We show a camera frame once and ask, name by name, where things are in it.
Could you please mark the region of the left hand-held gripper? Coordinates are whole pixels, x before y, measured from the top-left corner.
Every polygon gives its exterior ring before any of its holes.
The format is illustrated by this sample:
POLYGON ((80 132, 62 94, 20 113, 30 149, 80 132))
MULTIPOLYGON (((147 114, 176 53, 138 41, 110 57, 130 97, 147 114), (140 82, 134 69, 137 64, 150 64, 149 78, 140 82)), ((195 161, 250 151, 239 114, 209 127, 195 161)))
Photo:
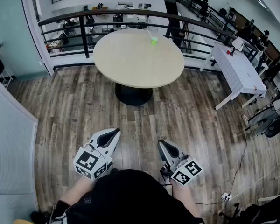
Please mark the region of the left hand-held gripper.
POLYGON ((99 178, 113 164, 111 155, 120 136, 119 128, 108 128, 94 133, 89 140, 92 145, 79 148, 73 160, 75 171, 91 180, 99 178))

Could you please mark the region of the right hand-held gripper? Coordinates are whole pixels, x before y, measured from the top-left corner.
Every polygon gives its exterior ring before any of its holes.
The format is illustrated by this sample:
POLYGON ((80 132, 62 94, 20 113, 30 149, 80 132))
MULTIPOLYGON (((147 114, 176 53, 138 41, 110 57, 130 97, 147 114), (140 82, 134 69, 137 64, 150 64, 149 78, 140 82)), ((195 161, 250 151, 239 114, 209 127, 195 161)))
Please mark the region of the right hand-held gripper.
POLYGON ((160 170, 165 181, 172 179, 185 186, 203 172, 198 161, 190 155, 185 155, 177 144, 168 140, 159 140, 157 147, 161 160, 165 163, 160 170))

